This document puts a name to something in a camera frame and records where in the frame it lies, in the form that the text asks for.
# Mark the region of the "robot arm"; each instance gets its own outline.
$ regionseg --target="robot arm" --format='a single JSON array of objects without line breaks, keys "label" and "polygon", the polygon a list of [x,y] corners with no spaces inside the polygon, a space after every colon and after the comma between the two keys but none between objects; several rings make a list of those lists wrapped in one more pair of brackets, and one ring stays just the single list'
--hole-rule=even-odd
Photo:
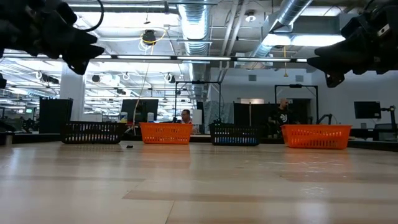
[{"label": "robot arm", "polygon": [[76,14],[61,0],[2,0],[0,2],[0,57],[4,49],[23,50],[32,56],[45,54],[62,59],[77,74],[84,75],[88,62],[104,52],[92,44],[97,38],[73,27]]},{"label": "robot arm", "polygon": [[390,0],[372,11],[367,10],[369,4],[342,28],[341,35],[346,40],[315,49],[318,57],[307,60],[325,72],[330,88],[343,82],[351,70],[357,75],[369,70],[377,74],[398,70],[398,1]]}]

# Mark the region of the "plastic basket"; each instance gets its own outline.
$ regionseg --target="plastic basket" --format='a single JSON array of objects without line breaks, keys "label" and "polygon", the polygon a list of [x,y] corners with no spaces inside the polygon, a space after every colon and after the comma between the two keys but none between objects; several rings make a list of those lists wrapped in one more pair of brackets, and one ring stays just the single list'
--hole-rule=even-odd
[{"label": "plastic basket", "polygon": [[140,123],[146,144],[189,144],[192,124]]},{"label": "plastic basket", "polygon": [[350,125],[287,124],[282,134],[288,147],[307,149],[347,148]]},{"label": "plastic basket", "polygon": [[235,124],[210,124],[211,143],[215,146],[257,146],[261,129]]},{"label": "plastic basket", "polygon": [[61,128],[65,144],[117,144],[126,129],[123,123],[69,121]]}]

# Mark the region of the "black t-shirt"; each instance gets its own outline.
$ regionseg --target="black t-shirt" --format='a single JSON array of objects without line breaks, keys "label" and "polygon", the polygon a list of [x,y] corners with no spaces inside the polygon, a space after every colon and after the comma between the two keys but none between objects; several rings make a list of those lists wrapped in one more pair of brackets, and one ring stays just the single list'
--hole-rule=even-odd
[{"label": "black t-shirt", "polygon": [[287,108],[282,110],[277,108],[273,112],[271,112],[271,119],[277,121],[277,124],[284,125],[284,124],[292,124],[293,116],[292,112],[289,111]]}]

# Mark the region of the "computer monitor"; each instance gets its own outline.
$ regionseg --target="computer monitor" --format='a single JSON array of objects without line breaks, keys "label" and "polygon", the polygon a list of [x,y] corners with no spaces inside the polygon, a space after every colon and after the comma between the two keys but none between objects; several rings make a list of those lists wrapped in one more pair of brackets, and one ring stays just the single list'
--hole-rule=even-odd
[{"label": "computer monitor", "polygon": [[[123,100],[121,112],[127,112],[127,121],[134,121],[136,103],[137,100]],[[139,100],[136,110],[136,123],[147,122],[149,112],[154,114],[154,120],[156,121],[158,105],[159,100]]]},{"label": "computer monitor", "polygon": [[381,107],[377,101],[354,102],[356,119],[380,119]]}]

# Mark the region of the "man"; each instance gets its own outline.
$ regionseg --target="man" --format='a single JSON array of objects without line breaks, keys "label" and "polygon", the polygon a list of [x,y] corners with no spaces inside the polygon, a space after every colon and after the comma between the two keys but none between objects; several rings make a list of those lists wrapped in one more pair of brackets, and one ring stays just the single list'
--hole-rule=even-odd
[{"label": "man", "polygon": [[271,132],[280,134],[280,127],[285,124],[300,124],[295,121],[294,114],[289,110],[289,101],[285,98],[280,99],[280,105],[272,111],[268,117],[268,123],[270,124]]},{"label": "man", "polygon": [[181,119],[182,124],[192,124],[191,112],[189,110],[183,110],[181,112]]}]

